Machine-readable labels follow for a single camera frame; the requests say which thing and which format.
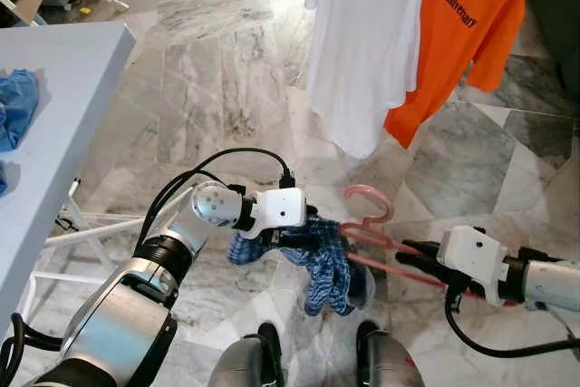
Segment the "light blue table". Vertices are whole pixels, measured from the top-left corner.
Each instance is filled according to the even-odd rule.
[[[36,73],[40,100],[17,150],[0,153],[0,331],[109,107],[135,39],[120,22],[0,29],[0,72]]]

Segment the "plastic hanger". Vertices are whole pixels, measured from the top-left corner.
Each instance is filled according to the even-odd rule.
[[[352,185],[346,189],[344,196],[348,199],[353,195],[362,195],[367,199],[374,200],[384,207],[384,213],[380,216],[368,216],[359,222],[345,222],[341,224],[341,234],[355,241],[365,242],[375,247],[384,249],[393,249],[398,251],[405,251],[407,253],[419,254],[419,252],[411,247],[399,244],[394,241],[389,235],[371,227],[371,224],[384,224],[392,219],[394,215],[394,206],[389,198],[381,191],[372,186],[367,185]],[[353,262],[361,263],[370,267],[381,269],[390,274],[398,276],[406,276],[407,278],[420,281],[428,285],[435,285],[437,287],[444,287],[445,285],[439,280],[427,278],[413,274],[399,266],[385,265],[384,263],[373,260],[369,257],[359,256],[351,251],[346,252],[346,256]]]

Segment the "gray marble tile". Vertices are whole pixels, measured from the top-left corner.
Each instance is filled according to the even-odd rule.
[[[533,56],[536,58],[551,58],[544,37],[537,25],[536,15],[529,3],[526,3],[526,16],[522,22],[516,41],[511,48],[511,54]]]
[[[512,111],[505,131],[558,169],[570,158],[573,120],[540,113]]]
[[[550,180],[531,212],[536,220],[580,239],[580,157],[575,154]]]
[[[131,144],[157,129],[157,120],[122,97],[114,98],[79,172],[76,199],[83,206]]]
[[[91,212],[142,215],[160,189],[190,167],[133,163],[112,169],[87,199]]]
[[[511,109],[572,116],[574,104],[558,82],[554,61],[511,55],[499,89],[482,92],[468,85],[456,88],[464,102],[489,104]]]
[[[193,167],[222,143],[221,102],[193,83],[165,73],[157,160]]]
[[[139,55],[127,65],[125,70],[126,74],[141,79],[153,88],[160,89],[163,51],[154,44],[143,44],[139,49]]]
[[[552,166],[516,143],[494,212],[530,210],[544,194],[546,184],[555,173]]]
[[[195,83],[213,95],[221,94],[221,59],[218,38],[172,45],[165,51],[165,70]]]
[[[206,387],[221,354],[219,349],[175,339],[152,385]]]
[[[393,137],[384,137],[377,150],[365,160],[355,160],[339,150],[346,177],[338,186],[371,185],[394,198],[405,174],[410,169],[416,149],[405,150]]]
[[[313,24],[314,13],[304,10],[301,5],[287,8],[275,16],[272,22],[272,31],[284,66],[285,83],[302,90],[306,87]]]
[[[276,265],[273,260],[260,259],[233,266],[223,251],[205,249],[186,275],[173,309],[182,328],[181,337],[195,342],[197,335],[231,318],[271,285]]]
[[[501,108],[499,106],[491,106],[488,104],[475,104],[475,106],[489,116],[499,127],[504,127],[508,115],[511,112],[508,108]]]
[[[158,118],[162,107],[160,79],[160,73],[157,78],[143,78],[130,68],[121,77],[118,94],[152,118]]]
[[[287,118],[276,53],[264,27],[221,37],[224,129],[227,140],[261,140]]]
[[[269,0],[160,0],[152,35],[184,42],[255,26],[272,16]]]
[[[491,213],[515,144],[473,105],[448,103],[432,118],[405,181],[435,217]]]
[[[421,203],[417,196],[413,194],[404,181],[399,187],[392,205],[395,208],[395,213],[389,222],[427,221],[433,219],[433,215]]]

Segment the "plaid shirt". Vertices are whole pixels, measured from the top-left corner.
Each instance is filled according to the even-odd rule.
[[[280,237],[315,238],[319,249],[309,252],[304,249],[283,247],[280,251],[292,263],[305,266],[310,274],[310,288],[304,303],[306,314],[319,315],[325,302],[342,316],[348,315],[353,307],[347,303],[351,270],[343,252],[339,223],[322,219],[317,215],[307,217],[303,227],[289,227],[281,231]],[[262,237],[244,239],[234,235],[227,251],[227,260],[234,265],[245,265],[258,260],[266,251],[276,248],[266,245]]]

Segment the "white metal rod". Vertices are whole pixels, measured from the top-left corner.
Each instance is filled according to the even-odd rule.
[[[72,197],[66,199],[66,209],[71,214],[72,222],[74,222],[76,227],[82,230],[88,230],[91,228]],[[107,254],[107,251],[105,251],[101,241],[97,237],[87,237],[86,240],[89,243],[89,246],[91,246],[92,251],[94,251],[94,254],[99,258],[99,261],[102,263],[102,265],[110,271],[113,271],[116,265]]]
[[[34,271],[37,278],[48,278],[50,280],[60,281],[74,281],[77,283],[89,283],[93,285],[102,285],[105,282],[104,278],[96,278],[93,276],[74,276],[71,274],[57,274],[55,272]]]
[[[34,296],[36,295],[36,278],[34,277],[34,272],[28,278],[28,294],[26,294],[26,300],[24,301],[24,307],[22,308],[22,318],[25,322],[28,322],[28,316],[30,316],[30,311],[33,308]]]
[[[191,192],[191,190],[192,188],[189,188],[176,196],[164,208],[161,209],[159,214],[162,215],[171,208],[174,208],[188,193]],[[68,245],[82,242],[88,237],[104,237],[115,233],[120,233],[124,230],[143,224],[144,220],[145,218],[137,218],[127,222],[119,222],[117,224],[110,224],[109,226],[91,228],[90,230],[78,231],[68,235],[49,237],[46,239],[44,247],[66,247]]]

